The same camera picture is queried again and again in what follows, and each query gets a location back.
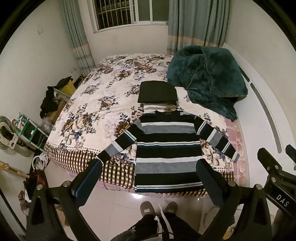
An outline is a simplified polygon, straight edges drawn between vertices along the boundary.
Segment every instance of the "gray slipper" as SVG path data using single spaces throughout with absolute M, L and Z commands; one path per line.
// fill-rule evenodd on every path
M 164 213 L 174 213 L 174 214 L 176 214 L 177 210 L 178 210 L 178 204 L 176 202 L 174 202 L 174 201 L 170 201 L 166 205 L 163 212 Z
M 140 206 L 140 210 L 141 210 L 141 214 L 143 217 L 146 214 L 151 214 L 151 215 L 155 216 L 154 208 L 153 208 L 151 202 L 149 202 L 149 201 L 144 201 Z

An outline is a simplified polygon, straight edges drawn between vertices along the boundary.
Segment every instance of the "mattress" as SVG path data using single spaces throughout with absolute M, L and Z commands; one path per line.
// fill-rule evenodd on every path
M 45 145 L 50 159 L 72 175 L 82 172 L 87 162 L 121 135 L 144 112 L 137 102 L 142 81 L 166 81 L 172 56 L 161 54 L 116 55 L 104 59 L 83 81 L 58 117 Z M 238 120 L 193 104 L 187 91 L 176 87 L 178 106 L 165 111 L 182 110 L 198 115 L 227 137 L 240 158 L 234 163 L 223 153 L 202 142 L 204 158 L 226 180 L 245 183 L 247 159 Z M 104 164 L 97 185 L 112 190 L 134 192 L 136 144 Z M 150 196 L 204 196 L 204 189 Z

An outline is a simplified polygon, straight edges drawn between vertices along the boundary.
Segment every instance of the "curtain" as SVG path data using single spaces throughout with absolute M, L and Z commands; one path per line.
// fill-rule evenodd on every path
M 170 0 L 167 53 L 188 45 L 221 47 L 229 0 Z
M 78 0 L 61 0 L 62 16 L 70 45 L 82 75 L 86 77 L 95 67 L 80 15 Z

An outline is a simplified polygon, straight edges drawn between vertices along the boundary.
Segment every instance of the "yellow box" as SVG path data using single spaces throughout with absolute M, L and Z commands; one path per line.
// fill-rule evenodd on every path
M 59 90 L 65 93 L 66 95 L 72 96 L 76 89 L 73 85 L 72 80 L 70 80 L 63 88 L 60 88 Z

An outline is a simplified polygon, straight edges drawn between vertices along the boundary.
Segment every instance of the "leg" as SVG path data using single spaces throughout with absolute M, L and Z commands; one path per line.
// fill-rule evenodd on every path
M 157 232 L 157 221 L 154 220 L 155 211 L 152 204 L 148 201 L 143 202 L 140 206 L 140 210 L 143 215 L 142 219 L 131 227 L 136 231 L 136 240 L 143 240 L 155 235 Z
M 178 205 L 174 201 L 169 202 L 164 210 L 164 215 L 172 228 L 174 237 L 184 241 L 197 241 L 201 235 L 188 223 L 177 217 L 177 210 Z

